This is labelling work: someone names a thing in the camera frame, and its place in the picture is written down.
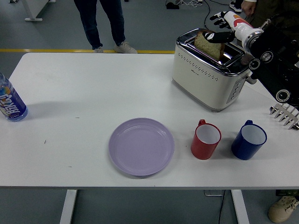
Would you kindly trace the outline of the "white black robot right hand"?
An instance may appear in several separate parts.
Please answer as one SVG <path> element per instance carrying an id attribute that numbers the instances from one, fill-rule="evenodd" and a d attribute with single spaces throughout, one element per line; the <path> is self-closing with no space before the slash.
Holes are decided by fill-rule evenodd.
<path id="1" fill-rule="evenodd" d="M 263 33 L 262 29 L 253 28 L 248 22 L 232 11 L 219 12 L 210 17 L 210 20 L 216 20 L 214 25 L 218 25 L 219 28 L 227 27 L 232 29 L 230 32 L 219 33 L 203 31 L 203 37 L 210 43 L 229 43 L 235 38 L 245 43 L 247 40 Z"/>

